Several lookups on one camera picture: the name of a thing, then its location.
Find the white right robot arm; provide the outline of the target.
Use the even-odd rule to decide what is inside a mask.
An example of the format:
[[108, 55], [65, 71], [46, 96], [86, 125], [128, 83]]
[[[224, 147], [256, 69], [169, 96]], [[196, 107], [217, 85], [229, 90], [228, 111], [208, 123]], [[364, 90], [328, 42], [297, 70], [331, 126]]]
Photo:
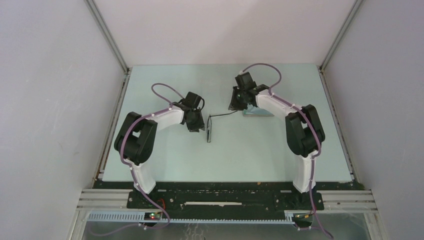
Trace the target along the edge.
[[308, 192], [315, 186], [315, 159], [321, 154], [325, 140], [317, 109], [311, 104], [299, 106], [282, 99], [268, 86], [257, 85], [249, 72], [239, 73], [235, 80], [230, 111], [243, 111], [251, 105], [284, 121], [287, 145], [299, 158], [293, 180], [297, 191], [291, 194], [290, 201], [295, 208], [304, 209], [311, 202]]

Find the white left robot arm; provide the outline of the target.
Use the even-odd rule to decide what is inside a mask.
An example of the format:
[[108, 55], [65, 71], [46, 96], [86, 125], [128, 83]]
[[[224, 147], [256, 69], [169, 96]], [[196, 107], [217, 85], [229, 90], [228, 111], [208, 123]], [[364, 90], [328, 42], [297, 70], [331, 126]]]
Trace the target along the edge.
[[145, 208], [153, 208], [158, 202], [158, 194], [152, 191], [156, 180], [148, 166], [157, 132], [174, 125], [185, 125], [190, 133], [204, 131], [204, 106], [205, 100], [190, 91], [168, 108], [147, 115], [133, 111], [126, 115], [113, 147], [121, 162], [129, 167], [134, 187], [141, 192], [138, 201]]

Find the black round sunglasses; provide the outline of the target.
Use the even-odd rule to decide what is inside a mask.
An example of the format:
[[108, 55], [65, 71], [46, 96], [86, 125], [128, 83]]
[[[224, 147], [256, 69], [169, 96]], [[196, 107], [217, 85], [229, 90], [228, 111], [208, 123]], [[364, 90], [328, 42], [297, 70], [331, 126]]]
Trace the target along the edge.
[[231, 111], [229, 113], [213, 114], [213, 115], [209, 115], [208, 116], [207, 122], [206, 122], [206, 142], [207, 143], [211, 143], [211, 141], [212, 141], [212, 129], [213, 129], [212, 118], [229, 116], [229, 115], [232, 115], [232, 114], [234, 114], [236, 112], [237, 111], [235, 110], [235, 111]]

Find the light blue cleaning cloth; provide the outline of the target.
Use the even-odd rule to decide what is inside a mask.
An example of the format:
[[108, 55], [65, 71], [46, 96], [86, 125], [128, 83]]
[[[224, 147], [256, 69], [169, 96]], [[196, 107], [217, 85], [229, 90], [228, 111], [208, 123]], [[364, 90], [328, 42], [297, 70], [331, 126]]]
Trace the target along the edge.
[[245, 110], [246, 115], [260, 115], [262, 114], [262, 109], [253, 105], [248, 105]]

